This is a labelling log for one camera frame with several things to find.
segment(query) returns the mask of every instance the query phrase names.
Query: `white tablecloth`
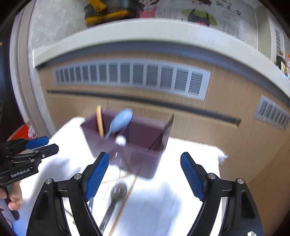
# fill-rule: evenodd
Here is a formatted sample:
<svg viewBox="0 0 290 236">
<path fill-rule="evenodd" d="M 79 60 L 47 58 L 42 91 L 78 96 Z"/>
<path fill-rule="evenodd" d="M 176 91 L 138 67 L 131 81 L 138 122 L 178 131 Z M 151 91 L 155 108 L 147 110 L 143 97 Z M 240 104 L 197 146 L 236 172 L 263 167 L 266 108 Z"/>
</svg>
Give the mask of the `white tablecloth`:
<svg viewBox="0 0 290 236">
<path fill-rule="evenodd" d="M 80 124 L 82 117 L 76 117 L 66 123 L 51 139 L 49 144 L 59 146 L 58 154 L 45 158 L 39 165 L 39 173 L 21 181 L 23 206 L 19 211 L 20 219 L 14 223 L 18 236 L 25 236 L 29 217 L 38 193 L 47 178 L 54 181 L 70 179 L 75 173 L 81 173 L 92 164 L 95 158 L 87 145 Z M 196 198 L 180 166 L 180 156 L 189 152 L 197 164 L 201 164 L 209 173 L 219 176 L 218 156 L 222 152 L 215 147 L 190 141 L 169 138 L 166 150 L 153 179 L 138 177 L 122 211 L 122 203 L 117 203 L 113 215 L 104 231 L 104 236 L 182 236 L 190 230 L 202 202 Z M 109 165 L 103 182 L 94 198 L 93 216 L 100 225 L 110 204 L 110 191 L 118 182 L 127 184 L 128 192 L 135 175 L 126 176 L 118 167 Z M 68 199 L 64 199 L 65 208 L 70 211 Z M 79 235 L 73 219 L 67 214 L 72 236 Z M 216 236 L 222 222 L 221 205 L 211 235 Z"/>
</svg>

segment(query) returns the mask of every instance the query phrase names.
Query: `human hand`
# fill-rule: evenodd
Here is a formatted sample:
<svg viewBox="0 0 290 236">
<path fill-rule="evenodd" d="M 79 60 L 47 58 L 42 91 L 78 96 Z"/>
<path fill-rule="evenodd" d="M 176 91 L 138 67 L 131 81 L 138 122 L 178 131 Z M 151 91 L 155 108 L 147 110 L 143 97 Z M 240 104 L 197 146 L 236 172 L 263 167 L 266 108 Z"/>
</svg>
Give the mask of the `human hand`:
<svg viewBox="0 0 290 236">
<path fill-rule="evenodd" d="M 13 183 L 11 185 L 10 190 L 9 190 L 9 198 L 10 198 L 11 202 L 9 202 L 8 208 L 11 211 L 12 210 L 20 210 L 21 205 L 23 203 L 22 192 L 21 192 L 21 188 L 20 188 L 19 183 L 20 182 Z M 0 188 L 0 198 L 2 198 L 2 199 L 7 198 L 7 194 L 4 191 L 4 189 L 2 189 L 2 188 Z"/>
</svg>

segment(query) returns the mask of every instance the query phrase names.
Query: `metal screw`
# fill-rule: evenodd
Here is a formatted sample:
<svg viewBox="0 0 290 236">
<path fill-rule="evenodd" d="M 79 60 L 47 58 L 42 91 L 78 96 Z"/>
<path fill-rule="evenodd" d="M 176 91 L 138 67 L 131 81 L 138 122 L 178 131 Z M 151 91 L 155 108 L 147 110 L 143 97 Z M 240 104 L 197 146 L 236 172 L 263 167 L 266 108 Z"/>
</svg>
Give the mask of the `metal screw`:
<svg viewBox="0 0 290 236">
<path fill-rule="evenodd" d="M 243 183 L 245 183 L 245 181 L 244 181 L 243 179 L 241 179 L 241 178 L 238 178 L 237 182 L 238 182 L 239 184 L 243 184 Z"/>
<path fill-rule="evenodd" d="M 210 179 L 215 179 L 215 178 L 216 178 L 216 175 L 215 175 L 214 173 L 209 173 L 209 174 L 208 174 L 208 177 L 209 177 Z"/>
<path fill-rule="evenodd" d="M 74 177 L 75 179 L 80 179 L 80 178 L 81 178 L 81 174 L 75 174 L 73 177 Z"/>
<path fill-rule="evenodd" d="M 255 232 L 251 231 L 251 232 L 248 232 L 248 236 L 257 236 Z"/>
<path fill-rule="evenodd" d="M 52 179 L 47 179 L 47 180 L 45 181 L 46 184 L 51 184 L 51 182 L 52 182 Z"/>
</svg>

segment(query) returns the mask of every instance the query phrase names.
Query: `vent grille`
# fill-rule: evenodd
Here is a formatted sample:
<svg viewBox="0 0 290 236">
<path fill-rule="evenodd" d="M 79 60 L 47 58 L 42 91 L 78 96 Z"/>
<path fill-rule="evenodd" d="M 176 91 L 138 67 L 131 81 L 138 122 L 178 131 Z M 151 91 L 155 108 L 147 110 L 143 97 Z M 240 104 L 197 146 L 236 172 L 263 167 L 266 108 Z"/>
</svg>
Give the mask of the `vent grille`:
<svg viewBox="0 0 290 236">
<path fill-rule="evenodd" d="M 290 120 L 290 115 L 287 112 L 263 95 L 254 117 L 282 130 L 286 129 Z"/>
<path fill-rule="evenodd" d="M 98 82 L 97 65 L 90 65 L 90 77 L 91 77 L 91 82 L 92 83 Z"/>
<path fill-rule="evenodd" d="M 185 92 L 188 70 L 177 69 L 174 90 Z"/>
<path fill-rule="evenodd" d="M 146 86 L 157 86 L 158 65 L 147 66 Z"/>
<path fill-rule="evenodd" d="M 161 69 L 160 88 L 171 89 L 173 67 L 163 66 Z"/>
<path fill-rule="evenodd" d="M 199 68 L 140 59 L 90 61 L 57 68 L 54 74 L 56 84 L 143 87 L 200 100 L 205 99 L 210 78 L 209 71 Z"/>
<path fill-rule="evenodd" d="M 117 83 L 118 82 L 118 64 L 117 63 L 109 64 L 109 73 L 110 73 L 109 83 Z"/>
<path fill-rule="evenodd" d="M 201 82 L 202 82 L 202 74 L 192 72 L 188 93 L 198 95 L 200 91 Z"/>
<path fill-rule="evenodd" d="M 133 84 L 134 85 L 143 84 L 143 65 L 139 64 L 133 65 Z"/>
<path fill-rule="evenodd" d="M 121 63 L 120 70 L 121 70 L 121 79 L 120 79 L 121 83 L 129 84 L 130 83 L 130 64 Z"/>
<path fill-rule="evenodd" d="M 280 50 L 281 50 L 281 41 L 280 41 L 280 33 L 278 30 L 275 29 L 275 33 L 276 33 L 276 48 L 277 48 L 277 54 L 280 54 Z"/>
</svg>

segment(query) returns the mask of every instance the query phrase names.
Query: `metal spoon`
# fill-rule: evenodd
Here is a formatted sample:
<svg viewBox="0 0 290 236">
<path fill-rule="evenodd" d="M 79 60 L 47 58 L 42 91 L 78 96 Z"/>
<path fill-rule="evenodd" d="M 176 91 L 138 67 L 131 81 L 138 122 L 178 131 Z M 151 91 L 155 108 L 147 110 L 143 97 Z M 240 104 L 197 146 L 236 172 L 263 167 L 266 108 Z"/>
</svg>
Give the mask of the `metal spoon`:
<svg viewBox="0 0 290 236">
<path fill-rule="evenodd" d="M 101 233 L 104 232 L 111 216 L 112 216 L 112 213 L 115 209 L 115 206 L 117 204 L 117 202 L 123 200 L 125 198 L 127 194 L 127 185 L 125 183 L 118 183 L 116 184 L 112 190 L 111 190 L 111 204 L 102 220 L 102 223 L 100 225 L 100 231 Z"/>
<path fill-rule="evenodd" d="M 91 213 L 93 213 L 93 204 L 94 204 L 94 197 L 92 197 L 89 202 L 89 209 Z"/>
</svg>

